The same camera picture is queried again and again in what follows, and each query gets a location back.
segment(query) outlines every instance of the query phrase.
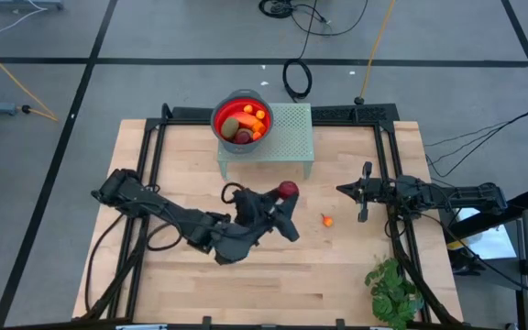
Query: leafy plant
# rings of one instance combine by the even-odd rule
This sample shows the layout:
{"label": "leafy plant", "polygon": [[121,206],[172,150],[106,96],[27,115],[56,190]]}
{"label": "leafy plant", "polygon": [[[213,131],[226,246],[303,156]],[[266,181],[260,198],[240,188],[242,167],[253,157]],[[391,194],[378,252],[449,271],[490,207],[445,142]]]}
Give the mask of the leafy plant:
{"label": "leafy plant", "polygon": [[384,260],[366,275],[365,284],[371,288],[374,316],[394,330],[406,330],[424,300],[417,287],[399,275],[398,267],[395,258]]}

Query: red bowl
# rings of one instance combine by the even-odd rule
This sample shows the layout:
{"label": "red bowl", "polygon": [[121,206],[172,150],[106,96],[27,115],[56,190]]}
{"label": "red bowl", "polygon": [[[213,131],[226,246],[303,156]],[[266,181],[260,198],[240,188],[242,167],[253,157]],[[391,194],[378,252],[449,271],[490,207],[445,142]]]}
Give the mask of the red bowl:
{"label": "red bowl", "polygon": [[229,102],[224,103],[219,108],[219,111],[215,114],[214,118],[214,124],[215,124],[215,130],[217,131],[217,134],[219,134],[220,138],[223,138],[221,136],[221,126],[224,124],[226,119],[228,119],[232,114],[238,113],[238,112],[244,112],[244,106],[246,105],[252,105],[253,111],[252,115],[256,114],[258,110],[264,111],[264,118],[260,119],[262,121],[262,124],[264,124],[264,127],[266,128],[266,132],[262,134],[264,137],[266,133],[268,133],[270,129],[270,111],[268,108],[260,101],[250,98],[250,97],[241,97],[232,99]]}

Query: black metal frame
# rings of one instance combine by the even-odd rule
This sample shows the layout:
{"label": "black metal frame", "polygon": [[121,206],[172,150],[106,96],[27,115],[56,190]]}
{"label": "black metal frame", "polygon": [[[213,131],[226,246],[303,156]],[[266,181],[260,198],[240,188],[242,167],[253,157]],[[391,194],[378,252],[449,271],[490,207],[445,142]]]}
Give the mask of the black metal frame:
{"label": "black metal frame", "polygon": [[[144,128],[144,137],[142,138],[142,144],[140,148],[137,173],[142,178],[143,172],[146,166],[146,161],[149,154],[149,142],[150,137],[154,129],[158,130],[158,137],[154,150],[154,156],[152,161],[152,168],[150,171],[148,185],[156,184],[158,178],[158,170],[160,166],[160,157],[162,153],[163,140],[165,137],[166,126],[168,125],[210,125],[212,109],[210,108],[191,108],[191,107],[174,107],[172,111],[169,107],[164,104],[162,106],[162,117],[161,118],[149,118],[147,119],[146,126]],[[319,127],[372,127],[374,131],[374,138],[376,141],[376,149],[378,152],[379,169],[380,175],[383,180],[389,179],[388,163],[386,160],[386,153],[384,150],[384,142],[382,138],[382,132],[385,132],[390,145],[390,153],[392,156],[392,162],[394,166],[395,177],[402,175],[401,158],[399,155],[399,149],[397,144],[396,135],[394,132],[394,121],[399,120],[398,111],[395,104],[369,104],[369,105],[339,105],[339,106],[318,106],[312,108],[312,120],[313,126]],[[390,231],[393,233],[392,244],[393,247],[397,241],[399,234],[398,227],[395,219],[392,219],[393,215],[389,213]],[[129,246],[132,240],[132,234],[134,229],[134,222],[136,219],[128,218],[126,222],[126,229],[122,238],[122,245],[119,253],[119,260],[117,263],[116,272],[120,271],[124,267],[124,263],[127,259]],[[141,225],[139,228],[138,235],[145,236],[148,233],[148,222],[147,218],[141,219]],[[407,234],[408,248],[410,252],[410,260],[418,274],[421,275],[421,262],[419,260],[419,252],[416,244],[414,235],[413,222],[409,219],[404,222],[405,231]],[[140,273],[142,268],[143,260],[141,259],[134,269],[132,270],[132,284],[130,285],[129,293],[127,296],[126,306],[126,319],[133,320],[134,312],[136,308],[136,301],[138,298],[138,285],[140,279]],[[404,270],[400,267],[400,274],[404,276]],[[116,297],[111,301],[108,309],[108,318],[115,318],[117,306],[119,304],[119,296],[121,291],[118,292]],[[421,317],[423,322],[431,323],[431,315],[429,308],[425,305],[421,310]],[[211,318],[206,316],[203,319],[203,324],[195,324],[195,326],[205,327],[208,323],[207,329],[211,324]],[[345,321],[336,320],[337,328],[345,327]],[[243,325],[241,328],[259,328],[259,326]],[[318,326],[299,326],[298,328],[328,328]],[[359,327],[360,329],[368,329],[366,326]]]}

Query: wooden tabletop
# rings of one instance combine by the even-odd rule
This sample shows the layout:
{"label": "wooden tabletop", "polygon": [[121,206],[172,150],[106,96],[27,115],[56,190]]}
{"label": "wooden tabletop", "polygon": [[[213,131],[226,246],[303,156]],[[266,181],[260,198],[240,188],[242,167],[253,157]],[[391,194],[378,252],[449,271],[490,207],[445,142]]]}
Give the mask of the wooden tabletop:
{"label": "wooden tabletop", "polygon": [[[122,121],[108,173],[136,168],[144,125],[144,120]],[[417,123],[397,122],[395,128],[403,172],[429,182]],[[291,243],[276,231],[266,234],[246,259],[227,266],[218,266],[214,253],[205,255],[183,243],[168,251],[147,251],[135,322],[198,324],[210,315],[214,324],[334,325],[336,318],[343,318],[347,325],[381,325],[372,314],[364,278],[376,265],[376,258],[392,253],[383,231],[386,209],[369,204],[368,221],[358,223],[359,206],[336,190],[338,184],[357,180],[365,161],[374,165],[372,176],[380,176],[373,130],[316,126],[313,134],[315,162],[308,180],[303,179],[300,163],[230,163],[227,169],[230,181],[257,192],[268,191],[284,180],[295,181],[301,196],[293,221],[301,238]],[[383,140],[390,155],[386,135]],[[234,215],[233,206],[219,199],[225,181],[216,151],[217,141],[209,126],[168,126],[159,193],[184,207]],[[149,176],[149,158],[145,178]],[[391,158],[387,158],[391,176],[394,171]],[[321,214],[332,216],[334,225],[323,226]],[[438,217],[435,211],[429,214]],[[114,209],[100,206],[91,247],[117,216]],[[151,219],[150,229],[160,223]],[[115,275],[124,224],[105,238],[95,255],[92,303]],[[423,277],[447,310],[461,320],[441,227],[428,218],[415,220],[414,226]],[[165,245],[176,233],[170,228],[154,238],[153,246]],[[74,316],[85,312],[84,275]],[[123,292],[128,288],[127,280]],[[120,315],[125,311],[123,301]]]}

